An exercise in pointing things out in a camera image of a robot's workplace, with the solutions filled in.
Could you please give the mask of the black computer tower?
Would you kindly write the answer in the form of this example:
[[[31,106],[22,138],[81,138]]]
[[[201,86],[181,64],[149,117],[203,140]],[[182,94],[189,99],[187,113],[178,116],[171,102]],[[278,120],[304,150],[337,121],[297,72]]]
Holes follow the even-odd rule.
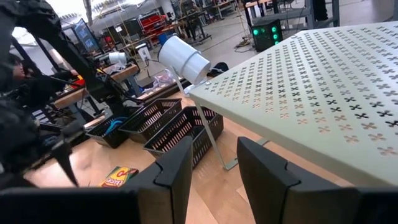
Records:
[[[257,52],[262,52],[283,41],[280,20],[257,21],[251,28],[254,39],[254,48]]]

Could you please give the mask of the computer monitor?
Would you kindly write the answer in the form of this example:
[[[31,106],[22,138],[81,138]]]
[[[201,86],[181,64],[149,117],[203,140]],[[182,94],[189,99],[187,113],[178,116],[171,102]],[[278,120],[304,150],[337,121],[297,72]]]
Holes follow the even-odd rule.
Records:
[[[86,52],[102,52],[96,37],[83,19],[75,24],[73,31]]]

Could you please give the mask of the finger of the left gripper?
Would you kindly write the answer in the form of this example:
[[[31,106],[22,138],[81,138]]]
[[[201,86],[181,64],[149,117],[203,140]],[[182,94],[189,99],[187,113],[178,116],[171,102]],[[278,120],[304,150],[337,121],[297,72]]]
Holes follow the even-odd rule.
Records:
[[[70,163],[70,154],[72,149],[69,143],[65,141],[60,141],[52,147],[52,155],[57,160],[60,167],[63,169],[64,173],[67,175],[71,183],[76,187],[78,186],[78,181],[74,175],[72,165]]]

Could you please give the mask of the wooden workbench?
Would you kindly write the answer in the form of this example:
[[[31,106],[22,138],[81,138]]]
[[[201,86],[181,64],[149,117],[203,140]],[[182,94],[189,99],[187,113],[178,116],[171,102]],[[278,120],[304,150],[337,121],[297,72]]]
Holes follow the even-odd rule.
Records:
[[[123,80],[135,75],[137,72],[138,72],[138,66],[131,65],[130,67],[125,68],[121,72],[111,75],[111,78],[113,78],[117,82],[122,82]],[[57,97],[56,100],[54,100],[53,104],[57,108],[65,108],[69,107],[70,105],[73,105],[78,101],[81,101],[82,99],[86,98],[89,95],[90,94],[88,90],[85,87],[81,86],[79,88],[61,94],[59,97]]]

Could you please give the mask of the yellow green crayon box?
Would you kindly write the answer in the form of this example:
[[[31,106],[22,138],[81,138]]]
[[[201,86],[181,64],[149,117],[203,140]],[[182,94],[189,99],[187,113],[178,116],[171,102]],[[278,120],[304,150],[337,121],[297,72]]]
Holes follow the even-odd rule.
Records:
[[[100,187],[118,188],[139,173],[138,169],[130,167],[115,167],[99,184]]]

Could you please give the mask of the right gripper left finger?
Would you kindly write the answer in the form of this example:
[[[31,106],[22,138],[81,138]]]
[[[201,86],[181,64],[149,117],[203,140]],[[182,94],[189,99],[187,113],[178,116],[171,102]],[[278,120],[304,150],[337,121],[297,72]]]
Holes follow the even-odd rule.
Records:
[[[188,136],[123,185],[123,224],[185,224],[192,172]]]

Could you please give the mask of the red storage shelving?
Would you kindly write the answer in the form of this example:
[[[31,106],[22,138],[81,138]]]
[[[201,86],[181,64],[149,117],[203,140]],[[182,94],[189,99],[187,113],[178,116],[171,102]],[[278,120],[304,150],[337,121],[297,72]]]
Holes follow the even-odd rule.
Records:
[[[145,35],[149,35],[153,32],[157,32],[161,27],[165,25],[167,18],[162,14],[151,14],[139,18],[139,23],[142,28],[142,32]]]

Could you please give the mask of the black slotted plastic basket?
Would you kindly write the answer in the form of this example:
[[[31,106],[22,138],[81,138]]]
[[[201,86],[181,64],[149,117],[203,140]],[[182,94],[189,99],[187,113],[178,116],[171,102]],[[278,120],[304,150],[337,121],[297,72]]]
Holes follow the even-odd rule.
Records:
[[[104,121],[101,121],[98,125],[89,130],[86,135],[102,146],[116,149],[127,139],[127,134],[119,130],[121,125],[107,135],[105,135],[104,132],[107,130],[108,126],[115,118],[123,116],[127,117],[128,120],[130,117],[140,112],[141,109],[142,106],[127,106],[124,109],[124,112],[119,114],[112,114],[111,116],[107,117]]]
[[[182,110],[181,101],[181,98],[157,99],[128,118],[119,131],[144,144]]]
[[[212,144],[195,106],[184,107],[144,144],[143,149],[159,158],[186,136],[193,139],[193,167],[196,167]]]

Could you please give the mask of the green perforated metal shelf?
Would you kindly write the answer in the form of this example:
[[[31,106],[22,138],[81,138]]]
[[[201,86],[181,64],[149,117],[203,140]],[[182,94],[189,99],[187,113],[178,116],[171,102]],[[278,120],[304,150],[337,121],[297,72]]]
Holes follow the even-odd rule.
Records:
[[[190,96],[352,184],[398,186],[398,21],[301,31]]]

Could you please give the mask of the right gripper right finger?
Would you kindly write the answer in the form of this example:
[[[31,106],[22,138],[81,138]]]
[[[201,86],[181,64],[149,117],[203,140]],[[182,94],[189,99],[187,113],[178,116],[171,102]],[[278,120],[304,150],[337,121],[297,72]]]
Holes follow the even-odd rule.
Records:
[[[256,224],[355,224],[358,193],[258,143],[237,141],[240,175]]]

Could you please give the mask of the person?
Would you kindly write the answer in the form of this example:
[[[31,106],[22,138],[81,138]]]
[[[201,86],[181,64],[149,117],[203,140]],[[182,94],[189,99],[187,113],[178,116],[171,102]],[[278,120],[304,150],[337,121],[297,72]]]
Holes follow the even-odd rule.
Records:
[[[57,92],[63,91],[66,82],[79,76],[76,70],[66,70],[51,76],[28,72],[22,64],[22,60],[9,54],[9,61],[13,66],[13,86],[22,90],[20,103],[29,108],[36,108],[46,104]]]

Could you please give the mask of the grey metal rack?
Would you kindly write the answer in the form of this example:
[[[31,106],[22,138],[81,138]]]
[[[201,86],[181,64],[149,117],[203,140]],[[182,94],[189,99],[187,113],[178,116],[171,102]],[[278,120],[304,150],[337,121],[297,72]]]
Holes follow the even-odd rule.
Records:
[[[253,24],[262,21],[287,21],[289,19],[301,19],[307,23],[305,26],[296,25],[295,28],[304,29],[321,29],[326,28],[330,24],[334,27],[340,26],[340,3],[339,0],[325,0],[326,5],[331,4],[331,16],[324,21],[315,19],[315,10],[313,8],[313,0],[304,0],[304,7],[291,9],[285,12],[279,12],[277,0],[243,0],[244,12],[247,24],[252,27]],[[273,5],[273,14],[265,14],[265,3],[271,2]]]

